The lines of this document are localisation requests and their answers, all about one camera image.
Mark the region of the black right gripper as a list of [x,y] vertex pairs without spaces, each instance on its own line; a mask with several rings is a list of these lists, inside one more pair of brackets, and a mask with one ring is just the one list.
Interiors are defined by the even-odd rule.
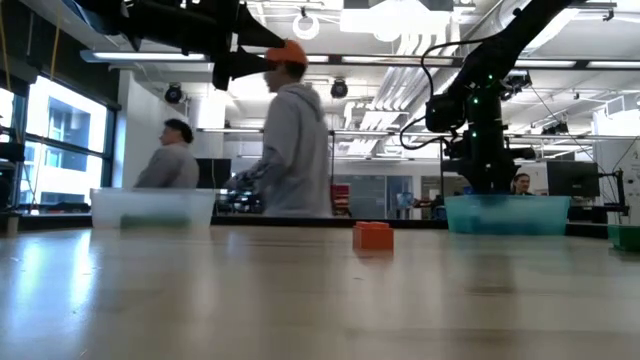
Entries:
[[534,160],[531,147],[509,148],[503,136],[464,133],[445,143],[448,157],[441,165],[444,172],[464,177],[476,194],[509,194],[513,178],[520,166],[516,159]]

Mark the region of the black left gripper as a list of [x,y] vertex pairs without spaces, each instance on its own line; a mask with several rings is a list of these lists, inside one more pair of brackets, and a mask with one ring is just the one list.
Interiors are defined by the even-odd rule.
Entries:
[[283,48],[285,40],[271,32],[256,20],[246,3],[239,5],[238,0],[217,0],[215,5],[216,31],[215,50],[211,60],[214,63],[212,84],[218,90],[226,91],[229,79],[232,80],[256,73],[275,70],[277,64],[242,48],[230,54],[233,30],[237,35],[237,44],[263,48]]

